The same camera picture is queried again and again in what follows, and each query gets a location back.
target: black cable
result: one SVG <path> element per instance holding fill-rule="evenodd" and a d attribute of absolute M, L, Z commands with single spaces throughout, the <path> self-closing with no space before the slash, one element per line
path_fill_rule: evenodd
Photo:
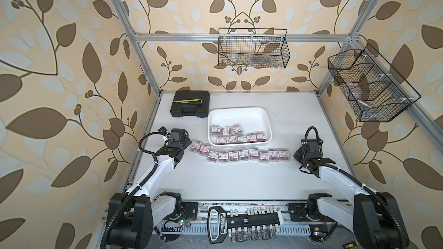
<path fill-rule="evenodd" d="M 111 233 L 112 230 L 112 226 L 115 222 L 115 220 L 123 213 L 123 211 L 125 210 L 126 206 L 129 204 L 129 202 L 132 200 L 132 198 L 134 197 L 134 195 L 137 193 L 138 190 L 140 190 L 140 187 L 142 187 L 144 184 L 146 184 L 146 182 L 149 180 L 149 178 L 152 177 L 152 175 L 154 174 L 154 172 L 156 172 L 157 167 L 158 167 L 158 159 L 157 156 L 154 152 L 148 151 L 146 149 L 144 149 L 141 145 L 141 143 L 148 137 L 154 134 L 160 134 L 163 135 L 163 133 L 160 132 L 152 132 L 147 134 L 146 136 L 142 137 L 141 140 L 139 141 L 139 149 L 142 152 L 145 153 L 149 153 L 152 155 L 152 157 L 154 158 L 154 168 L 151 170 L 151 172 L 149 172 L 149 174 L 140 182 L 140 184 L 138 186 L 136 186 L 126 197 L 125 199 L 123 199 L 123 201 L 121 202 L 121 204 L 118 206 L 118 208 L 116 209 L 116 211 L 114 212 L 114 214 L 112 215 L 112 217 L 109 219 L 108 221 L 108 225 L 105 228 L 105 232 L 103 233 L 102 236 L 102 241 L 100 243 L 100 249 L 106 249 L 106 244 L 108 243 L 108 239 L 109 239 L 109 234 Z"/>

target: black tool case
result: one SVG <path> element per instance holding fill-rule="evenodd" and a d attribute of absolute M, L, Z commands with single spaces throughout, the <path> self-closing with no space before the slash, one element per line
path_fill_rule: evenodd
<path fill-rule="evenodd" d="M 201 99 L 202 104 L 196 105 L 190 103 L 172 103 L 171 115 L 175 118 L 183 116 L 197 116 L 198 118 L 207 118 L 209 114 L 209 91 L 176 91 L 174 101 Z"/>

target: wire mesh basket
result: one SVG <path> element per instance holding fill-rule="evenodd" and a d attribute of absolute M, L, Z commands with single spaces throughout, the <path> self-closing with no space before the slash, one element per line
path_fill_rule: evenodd
<path fill-rule="evenodd" d="M 374 60 L 376 50 L 367 48 L 350 49 L 329 57 L 328 69 L 360 122 L 389 122 L 421 96 L 377 52 L 389 64 L 390 72 L 381 69 Z M 416 96 L 408 96 L 401 88 L 403 85 Z"/>
<path fill-rule="evenodd" d="M 219 64 L 251 68 L 286 68 L 289 47 L 286 29 L 219 28 Z"/>

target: hanging basket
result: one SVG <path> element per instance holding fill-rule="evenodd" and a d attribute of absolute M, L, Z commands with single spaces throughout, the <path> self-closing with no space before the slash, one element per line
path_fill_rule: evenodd
<path fill-rule="evenodd" d="M 219 64 L 231 67 L 286 68 L 290 58 L 286 29 L 219 28 Z"/>
<path fill-rule="evenodd" d="M 420 94 L 389 64 L 385 72 L 375 62 L 373 47 L 350 49 L 328 58 L 328 69 L 360 122 L 389 122 L 418 99 Z M 414 93 L 408 96 L 403 89 Z"/>

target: small plastic box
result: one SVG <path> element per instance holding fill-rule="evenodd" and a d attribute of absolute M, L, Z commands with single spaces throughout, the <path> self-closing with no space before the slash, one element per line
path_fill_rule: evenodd
<path fill-rule="evenodd" d="M 241 134 L 243 134 L 243 128 L 241 127 L 241 125 L 240 124 L 234 124 L 234 125 L 232 125 L 231 126 L 232 127 L 232 130 L 234 131 L 234 134 L 235 135 L 241 135 Z"/>
<path fill-rule="evenodd" d="M 227 150 L 219 151 L 219 163 L 228 163 L 229 152 Z"/>
<path fill-rule="evenodd" d="M 209 155 L 210 150 L 211 150 L 211 145 L 209 143 L 202 143 L 199 154 L 207 157 Z"/>
<path fill-rule="evenodd" d="M 237 136 L 237 141 L 238 141 L 238 143 L 247 143 L 248 138 L 247 138 L 247 136 Z"/>
<path fill-rule="evenodd" d="M 224 136 L 219 136 L 219 137 L 217 138 L 217 144 L 218 144 L 218 145 L 226 144 L 226 137 L 224 137 Z"/>
<path fill-rule="evenodd" d="M 193 140 L 192 143 L 191 143 L 191 146 L 189 147 L 189 150 L 191 152 L 199 153 L 201 145 L 202 145 L 202 141 Z"/>
<path fill-rule="evenodd" d="M 238 156 L 241 161 L 249 160 L 249 150 L 247 148 L 239 148 Z"/>
<path fill-rule="evenodd" d="M 216 163 L 219 158 L 219 151 L 217 149 L 211 148 L 208 155 L 208 161 L 211 163 Z"/>
<path fill-rule="evenodd" d="M 258 154 L 259 154 L 258 161 L 260 163 L 269 163 L 269 151 L 268 150 L 259 150 Z"/>
<path fill-rule="evenodd" d="M 291 156 L 289 155 L 288 148 L 280 148 L 279 155 L 280 155 L 280 160 L 283 160 L 283 161 L 289 161 L 289 159 L 291 158 Z"/>
<path fill-rule="evenodd" d="M 271 162 L 278 162 L 280 160 L 278 148 L 269 148 L 269 160 Z"/>
<path fill-rule="evenodd" d="M 220 125 L 211 125 L 211 136 L 221 136 Z"/>
<path fill-rule="evenodd" d="M 258 160 L 259 154 L 258 154 L 258 148 L 257 147 L 251 147 L 249 149 L 249 159 L 250 160 Z"/>
<path fill-rule="evenodd" d="M 226 137 L 226 142 L 228 144 L 236 144 L 237 140 L 236 140 L 235 136 L 227 136 Z"/>
<path fill-rule="evenodd" d="M 224 136 L 229 136 L 230 134 L 232 134 L 232 130 L 229 128 L 229 126 L 222 127 L 221 130 Z"/>
<path fill-rule="evenodd" d="M 255 135 L 255 133 L 248 133 L 246 135 L 246 137 L 247 137 L 247 140 L 248 140 L 249 143 L 257 142 L 257 136 Z"/>
<path fill-rule="evenodd" d="M 266 135 L 264 134 L 264 132 L 257 132 L 256 136 L 257 136 L 257 142 L 266 141 Z"/>
<path fill-rule="evenodd" d="M 238 162 L 238 151 L 230 150 L 229 151 L 229 162 Z"/>

